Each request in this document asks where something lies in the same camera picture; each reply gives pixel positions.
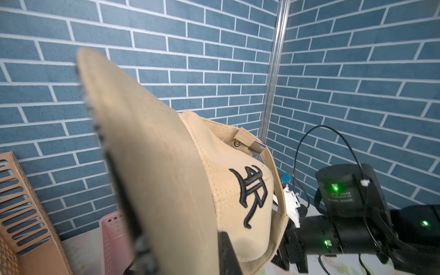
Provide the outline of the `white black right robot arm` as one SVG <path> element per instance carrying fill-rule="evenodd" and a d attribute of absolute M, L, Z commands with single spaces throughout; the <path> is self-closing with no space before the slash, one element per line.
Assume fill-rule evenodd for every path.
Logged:
<path fill-rule="evenodd" d="M 319 215 L 289 222 L 273 263 L 307 273 L 307 256 L 374 254 L 383 264 L 415 275 L 440 272 L 440 207 L 390 210 L 373 168 L 334 165 L 316 173 Z"/>

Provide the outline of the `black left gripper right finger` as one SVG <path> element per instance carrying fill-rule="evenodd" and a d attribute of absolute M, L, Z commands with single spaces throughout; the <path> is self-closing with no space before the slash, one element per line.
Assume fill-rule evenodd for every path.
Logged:
<path fill-rule="evenodd" d="M 227 232 L 218 232 L 220 275 L 242 275 L 242 270 Z"/>

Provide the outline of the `beige baseball cap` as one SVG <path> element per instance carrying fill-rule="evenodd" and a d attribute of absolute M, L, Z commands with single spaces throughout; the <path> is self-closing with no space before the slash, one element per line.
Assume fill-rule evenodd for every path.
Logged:
<path fill-rule="evenodd" d="M 76 64 L 116 65 L 85 47 L 78 50 Z M 146 227 L 160 275 L 220 275 L 222 231 L 242 274 L 260 274 L 287 226 L 272 212 L 277 167 L 270 150 L 244 128 L 176 112 L 159 101 L 161 107 L 151 109 L 160 141 L 153 159 L 157 174 L 147 195 L 154 207 L 152 224 Z"/>

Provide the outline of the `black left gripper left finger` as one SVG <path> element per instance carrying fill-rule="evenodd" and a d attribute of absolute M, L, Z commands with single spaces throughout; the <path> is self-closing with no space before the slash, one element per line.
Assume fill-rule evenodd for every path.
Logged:
<path fill-rule="evenodd" d="M 148 193 L 155 179 L 160 141 L 157 116 L 160 101 L 116 65 L 78 65 L 84 98 L 95 131 L 103 145 L 103 157 L 118 193 L 134 254 L 128 273 L 160 275 L 157 253 L 151 246 Z"/>

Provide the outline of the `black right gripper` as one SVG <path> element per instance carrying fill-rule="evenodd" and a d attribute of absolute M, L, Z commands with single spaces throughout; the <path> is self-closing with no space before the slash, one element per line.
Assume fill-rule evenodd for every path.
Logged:
<path fill-rule="evenodd" d="M 295 264 L 299 273 L 308 273 L 310 254 L 330 252 L 330 225 L 323 220 L 301 220 L 300 227 L 289 221 L 272 263 L 289 271 Z"/>

